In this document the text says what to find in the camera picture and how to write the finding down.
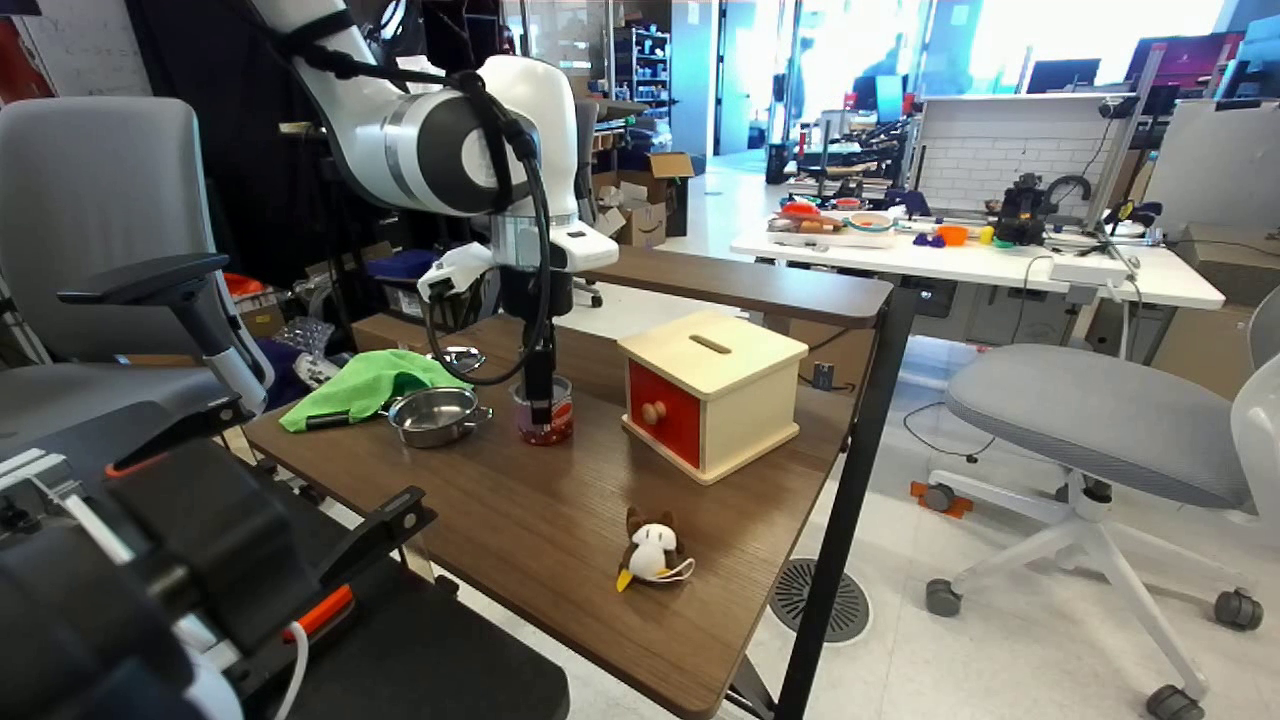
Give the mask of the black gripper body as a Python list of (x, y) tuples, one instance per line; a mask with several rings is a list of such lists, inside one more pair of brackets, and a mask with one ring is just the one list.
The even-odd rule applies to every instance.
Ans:
[(501, 274), (501, 308), (525, 324), (525, 375), (529, 401), (552, 397), (555, 375), (555, 317), (572, 308), (572, 280), (563, 274)]

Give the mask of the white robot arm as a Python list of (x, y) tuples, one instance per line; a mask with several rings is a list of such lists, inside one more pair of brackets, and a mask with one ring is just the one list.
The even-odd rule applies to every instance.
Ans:
[(344, 178), (376, 206), (483, 222), (420, 280), (422, 305), (501, 274), (525, 321), (519, 397), (552, 406), (555, 330), (572, 274), (608, 269), (621, 246), (578, 216), (576, 100), (561, 68), (489, 56), (456, 72), (378, 59), (344, 0), (249, 0), (318, 110)]

